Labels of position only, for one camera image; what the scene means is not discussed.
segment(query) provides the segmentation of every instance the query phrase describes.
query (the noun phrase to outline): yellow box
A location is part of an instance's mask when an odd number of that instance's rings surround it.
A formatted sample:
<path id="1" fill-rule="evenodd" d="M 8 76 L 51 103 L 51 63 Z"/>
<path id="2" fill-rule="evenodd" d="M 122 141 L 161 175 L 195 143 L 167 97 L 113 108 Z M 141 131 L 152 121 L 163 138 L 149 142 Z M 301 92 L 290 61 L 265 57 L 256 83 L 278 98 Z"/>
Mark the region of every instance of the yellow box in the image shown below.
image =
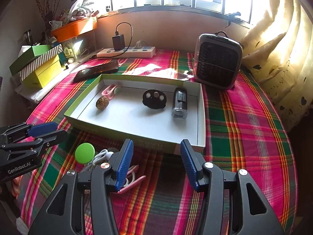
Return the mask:
<path id="1" fill-rule="evenodd" d="M 42 89 L 62 71 L 63 69 L 60 64 L 60 59 L 57 55 L 34 70 L 23 80 L 23 84 L 30 88 Z"/>

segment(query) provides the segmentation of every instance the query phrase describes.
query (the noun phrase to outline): green round lid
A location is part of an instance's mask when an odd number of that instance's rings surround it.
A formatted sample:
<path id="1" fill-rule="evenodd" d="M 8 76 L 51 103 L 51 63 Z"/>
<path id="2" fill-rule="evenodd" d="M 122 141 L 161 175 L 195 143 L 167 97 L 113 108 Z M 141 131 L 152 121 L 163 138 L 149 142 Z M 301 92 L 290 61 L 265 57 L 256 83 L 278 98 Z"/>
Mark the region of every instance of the green round lid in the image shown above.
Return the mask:
<path id="1" fill-rule="evenodd" d="M 90 143 L 80 144 L 75 151 L 75 159 L 80 164 L 87 164 L 94 158 L 94 146 Z"/>

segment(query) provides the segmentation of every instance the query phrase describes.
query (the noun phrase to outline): screw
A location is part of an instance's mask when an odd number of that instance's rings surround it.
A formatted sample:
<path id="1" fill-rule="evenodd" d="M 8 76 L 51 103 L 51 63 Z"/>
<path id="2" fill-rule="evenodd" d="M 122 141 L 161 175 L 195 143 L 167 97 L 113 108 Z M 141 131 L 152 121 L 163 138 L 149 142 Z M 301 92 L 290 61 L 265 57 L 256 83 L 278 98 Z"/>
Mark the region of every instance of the screw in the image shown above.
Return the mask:
<path id="1" fill-rule="evenodd" d="M 240 169 L 239 174 L 245 176 L 248 174 L 248 172 L 245 169 Z"/>
<path id="2" fill-rule="evenodd" d="M 75 171 L 73 169 L 70 169 L 66 174 L 68 176 L 73 176 L 75 174 Z"/>
<path id="3" fill-rule="evenodd" d="M 213 168 L 214 165 L 213 165 L 213 163 L 207 162 L 204 164 L 204 166 L 208 169 L 211 169 L 211 168 Z"/>
<path id="4" fill-rule="evenodd" d="M 102 163 L 102 164 L 100 165 L 100 167 L 101 167 L 102 169 L 107 169 L 107 168 L 110 167 L 110 164 L 109 164 L 109 163 Z"/>

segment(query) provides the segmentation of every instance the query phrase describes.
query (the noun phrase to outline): curtain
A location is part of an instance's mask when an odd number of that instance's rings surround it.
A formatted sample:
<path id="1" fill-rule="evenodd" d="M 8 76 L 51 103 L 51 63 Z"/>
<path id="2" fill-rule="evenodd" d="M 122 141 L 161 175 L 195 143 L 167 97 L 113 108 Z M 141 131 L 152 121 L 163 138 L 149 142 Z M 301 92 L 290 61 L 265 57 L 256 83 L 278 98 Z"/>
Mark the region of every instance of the curtain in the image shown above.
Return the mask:
<path id="1" fill-rule="evenodd" d="M 242 65 L 271 99 L 287 131 L 313 99 L 313 27 L 298 0 L 268 0 L 263 18 L 240 41 Z"/>

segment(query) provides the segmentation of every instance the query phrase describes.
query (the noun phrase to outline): smartphone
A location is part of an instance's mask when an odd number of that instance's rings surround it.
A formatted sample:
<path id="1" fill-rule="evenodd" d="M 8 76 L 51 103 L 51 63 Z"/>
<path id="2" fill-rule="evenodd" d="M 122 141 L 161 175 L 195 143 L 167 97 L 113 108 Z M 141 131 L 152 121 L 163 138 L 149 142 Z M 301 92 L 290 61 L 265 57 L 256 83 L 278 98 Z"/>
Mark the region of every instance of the smartphone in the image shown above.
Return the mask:
<path id="1" fill-rule="evenodd" d="M 79 82 L 79 81 L 96 78 L 101 74 L 114 73 L 118 71 L 118 68 L 119 68 L 119 65 L 117 61 L 100 64 L 100 65 L 79 71 L 76 74 L 75 78 L 73 79 L 73 82 Z"/>

